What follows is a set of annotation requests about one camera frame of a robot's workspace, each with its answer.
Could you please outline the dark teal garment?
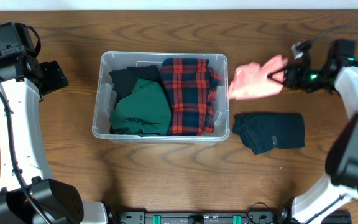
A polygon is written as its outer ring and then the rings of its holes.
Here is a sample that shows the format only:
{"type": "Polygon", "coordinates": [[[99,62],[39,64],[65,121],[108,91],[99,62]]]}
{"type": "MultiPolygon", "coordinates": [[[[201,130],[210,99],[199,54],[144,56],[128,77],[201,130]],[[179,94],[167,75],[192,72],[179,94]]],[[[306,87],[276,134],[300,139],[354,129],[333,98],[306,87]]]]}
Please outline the dark teal garment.
{"type": "Polygon", "coordinates": [[[305,122],[299,113],[245,113],[234,120],[232,132],[255,155],[305,146],[305,122]]]}

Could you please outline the dark green garment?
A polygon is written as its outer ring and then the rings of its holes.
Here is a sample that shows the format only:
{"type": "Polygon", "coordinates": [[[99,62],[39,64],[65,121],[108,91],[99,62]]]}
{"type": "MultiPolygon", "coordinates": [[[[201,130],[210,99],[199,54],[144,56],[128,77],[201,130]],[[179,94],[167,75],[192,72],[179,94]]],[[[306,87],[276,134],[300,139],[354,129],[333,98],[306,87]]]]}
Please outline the dark green garment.
{"type": "Polygon", "coordinates": [[[158,82],[140,78],[132,93],[121,99],[110,115],[114,134],[152,136],[166,135],[171,109],[158,82]]]}

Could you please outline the black pants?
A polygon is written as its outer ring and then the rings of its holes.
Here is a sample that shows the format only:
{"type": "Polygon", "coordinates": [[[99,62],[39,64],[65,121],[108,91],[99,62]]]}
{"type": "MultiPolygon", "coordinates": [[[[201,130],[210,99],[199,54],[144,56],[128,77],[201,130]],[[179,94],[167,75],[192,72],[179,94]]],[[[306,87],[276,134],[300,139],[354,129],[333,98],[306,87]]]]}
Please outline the black pants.
{"type": "Polygon", "coordinates": [[[117,101],[129,96],[139,78],[160,81],[160,72],[156,65],[145,67],[127,67],[126,69],[112,70],[109,75],[114,84],[113,90],[117,93],[117,101]]]}

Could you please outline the red navy plaid cloth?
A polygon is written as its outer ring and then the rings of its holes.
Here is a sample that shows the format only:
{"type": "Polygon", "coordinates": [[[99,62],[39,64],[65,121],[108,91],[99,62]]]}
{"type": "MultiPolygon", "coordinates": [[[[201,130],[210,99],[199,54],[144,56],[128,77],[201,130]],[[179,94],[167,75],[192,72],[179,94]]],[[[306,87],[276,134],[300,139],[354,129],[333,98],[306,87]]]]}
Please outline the red navy plaid cloth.
{"type": "Polygon", "coordinates": [[[168,58],[160,78],[172,118],[168,135],[201,136],[214,131],[213,104],[220,76],[208,59],[168,58]]]}

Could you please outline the clear plastic storage bin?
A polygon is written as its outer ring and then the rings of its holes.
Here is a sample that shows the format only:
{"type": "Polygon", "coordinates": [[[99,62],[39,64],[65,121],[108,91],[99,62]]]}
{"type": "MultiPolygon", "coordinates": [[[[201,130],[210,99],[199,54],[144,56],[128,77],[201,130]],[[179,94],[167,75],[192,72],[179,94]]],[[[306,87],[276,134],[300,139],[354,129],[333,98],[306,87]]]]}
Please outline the clear plastic storage bin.
{"type": "Polygon", "coordinates": [[[162,53],[162,52],[124,52],[107,51],[101,56],[96,104],[94,108],[92,133],[98,139],[113,142],[173,142],[192,144],[216,144],[226,140],[230,135],[230,112],[228,91],[228,60],[218,53],[162,53]],[[156,65],[162,67],[167,58],[200,58],[208,59],[209,67],[219,74],[220,80],[213,105],[214,131],[204,132],[201,136],[149,136],[117,135],[110,133],[110,114],[114,110],[117,93],[113,90],[114,83],[109,75],[111,70],[126,67],[144,67],[156,65]]]}

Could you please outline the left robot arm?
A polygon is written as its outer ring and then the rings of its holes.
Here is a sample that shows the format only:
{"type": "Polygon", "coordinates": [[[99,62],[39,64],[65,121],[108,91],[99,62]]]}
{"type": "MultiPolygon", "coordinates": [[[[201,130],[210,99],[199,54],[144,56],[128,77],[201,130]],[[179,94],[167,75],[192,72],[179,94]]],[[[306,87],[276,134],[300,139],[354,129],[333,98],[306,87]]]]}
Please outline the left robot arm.
{"type": "Polygon", "coordinates": [[[44,96],[68,85],[56,61],[39,63],[35,29],[0,25],[0,223],[108,223],[101,202],[85,202],[55,179],[39,121],[44,96]]]}

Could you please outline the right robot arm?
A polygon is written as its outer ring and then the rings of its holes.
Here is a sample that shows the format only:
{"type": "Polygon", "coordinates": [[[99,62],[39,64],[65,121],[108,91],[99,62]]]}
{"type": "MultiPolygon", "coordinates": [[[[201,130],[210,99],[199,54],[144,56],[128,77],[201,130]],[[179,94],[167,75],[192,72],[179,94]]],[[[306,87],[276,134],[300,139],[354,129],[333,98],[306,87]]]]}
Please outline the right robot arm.
{"type": "Polygon", "coordinates": [[[282,69],[282,85],[313,92],[334,90],[341,97],[347,117],[346,127],[331,146],[325,173],[309,190],[283,208],[278,223],[322,223],[343,205],[358,200],[358,60],[356,43],[339,39],[332,42],[322,68],[312,69],[310,40],[293,44],[291,51],[301,63],[282,69]]]}

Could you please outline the pink shirt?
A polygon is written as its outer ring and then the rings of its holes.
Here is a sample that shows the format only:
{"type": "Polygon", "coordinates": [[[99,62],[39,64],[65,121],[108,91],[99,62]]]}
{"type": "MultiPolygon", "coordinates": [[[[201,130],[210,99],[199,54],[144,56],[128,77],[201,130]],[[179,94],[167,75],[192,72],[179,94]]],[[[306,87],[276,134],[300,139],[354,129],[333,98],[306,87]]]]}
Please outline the pink shirt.
{"type": "Polygon", "coordinates": [[[287,63],[287,58],[276,55],[263,65],[251,62],[238,66],[227,97],[230,100],[250,100],[279,94],[283,85],[269,79],[267,75],[284,68],[287,63]]]}

